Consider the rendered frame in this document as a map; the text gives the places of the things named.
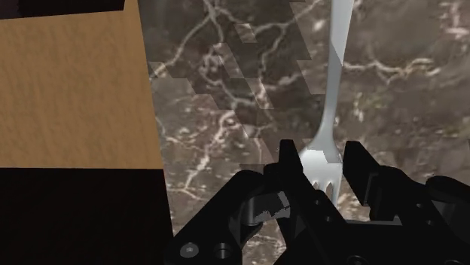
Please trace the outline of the white plastic fork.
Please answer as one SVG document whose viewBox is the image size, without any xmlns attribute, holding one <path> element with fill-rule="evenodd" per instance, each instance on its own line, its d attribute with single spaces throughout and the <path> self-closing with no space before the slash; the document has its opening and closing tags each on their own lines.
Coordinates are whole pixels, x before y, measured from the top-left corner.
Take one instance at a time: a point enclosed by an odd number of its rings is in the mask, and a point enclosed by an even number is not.
<svg viewBox="0 0 470 265">
<path fill-rule="evenodd" d="M 324 192 L 331 187 L 334 206 L 340 193 L 343 162 L 334 142 L 334 123 L 349 25 L 355 0 L 331 0 L 328 68 L 325 101 L 319 128 L 311 142 L 299 152 L 304 174 Z"/>
</svg>

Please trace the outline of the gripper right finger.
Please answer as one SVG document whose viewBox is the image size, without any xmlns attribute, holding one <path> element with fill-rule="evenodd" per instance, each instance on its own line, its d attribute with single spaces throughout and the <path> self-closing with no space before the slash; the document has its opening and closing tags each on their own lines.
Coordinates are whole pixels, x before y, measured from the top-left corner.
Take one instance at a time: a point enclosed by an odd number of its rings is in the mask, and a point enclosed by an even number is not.
<svg viewBox="0 0 470 265">
<path fill-rule="evenodd" d="M 444 230 L 470 229 L 470 186 L 444 175 L 424 184 L 404 171 L 379 164 L 357 141 L 348 141 L 343 153 L 343 175 L 372 221 L 431 226 Z"/>
</svg>

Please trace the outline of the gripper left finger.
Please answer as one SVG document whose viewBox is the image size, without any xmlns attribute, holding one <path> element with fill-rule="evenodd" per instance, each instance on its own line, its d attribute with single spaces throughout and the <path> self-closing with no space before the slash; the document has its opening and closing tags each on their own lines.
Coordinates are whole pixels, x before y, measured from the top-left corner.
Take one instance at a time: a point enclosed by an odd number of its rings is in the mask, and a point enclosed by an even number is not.
<svg viewBox="0 0 470 265">
<path fill-rule="evenodd" d="M 340 265 L 343 253 L 330 231 L 344 219 L 303 173 L 295 144 L 279 143 L 279 160 L 263 172 L 237 172 L 175 235 L 164 265 L 243 265 L 243 247 L 276 220 L 285 257 L 275 265 Z"/>
</svg>

